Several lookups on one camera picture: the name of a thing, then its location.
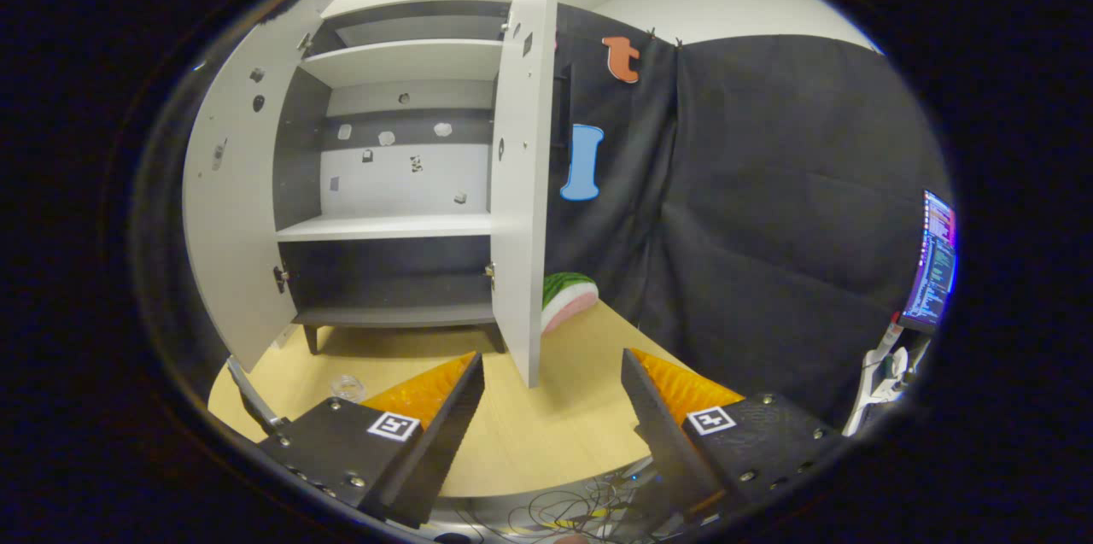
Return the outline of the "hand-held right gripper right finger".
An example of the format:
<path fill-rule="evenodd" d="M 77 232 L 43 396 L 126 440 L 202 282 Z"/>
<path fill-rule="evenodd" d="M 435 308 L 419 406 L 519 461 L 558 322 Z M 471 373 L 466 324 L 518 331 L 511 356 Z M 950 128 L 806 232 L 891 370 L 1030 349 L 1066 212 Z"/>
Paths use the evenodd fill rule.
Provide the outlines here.
<path fill-rule="evenodd" d="M 828 468 L 846 439 L 787 397 L 743 397 L 639 348 L 621 385 L 675 508 L 690 519 L 767 506 Z"/>

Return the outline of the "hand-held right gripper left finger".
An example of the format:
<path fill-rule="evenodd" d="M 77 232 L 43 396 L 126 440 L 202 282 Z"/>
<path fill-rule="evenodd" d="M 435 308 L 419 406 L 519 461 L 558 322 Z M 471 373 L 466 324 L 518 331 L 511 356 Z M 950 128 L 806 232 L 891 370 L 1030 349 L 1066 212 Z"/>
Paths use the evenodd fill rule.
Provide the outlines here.
<path fill-rule="evenodd" d="M 258 448 L 333 499 L 376 520 L 426 524 L 485 390 L 469 352 L 366 401 L 328 397 L 271 424 Z"/>

